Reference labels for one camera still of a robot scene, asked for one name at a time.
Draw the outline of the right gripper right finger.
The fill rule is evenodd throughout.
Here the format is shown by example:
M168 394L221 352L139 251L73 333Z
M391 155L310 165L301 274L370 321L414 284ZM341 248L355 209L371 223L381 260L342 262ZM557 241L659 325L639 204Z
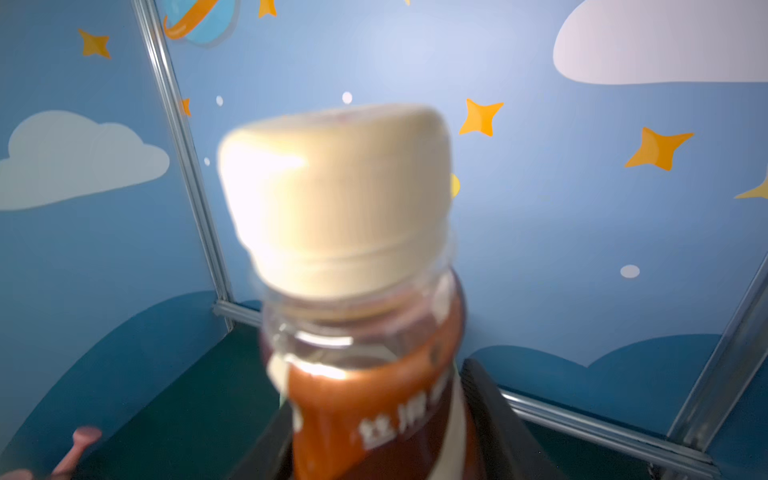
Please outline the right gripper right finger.
M488 479L567 479L510 407L479 361L466 359L460 375Z

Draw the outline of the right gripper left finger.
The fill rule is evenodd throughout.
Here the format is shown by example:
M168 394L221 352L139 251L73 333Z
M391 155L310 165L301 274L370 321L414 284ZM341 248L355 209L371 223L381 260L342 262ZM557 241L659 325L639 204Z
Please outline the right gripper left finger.
M292 440L293 410L289 404L283 404L255 445L228 475L228 479L293 479Z

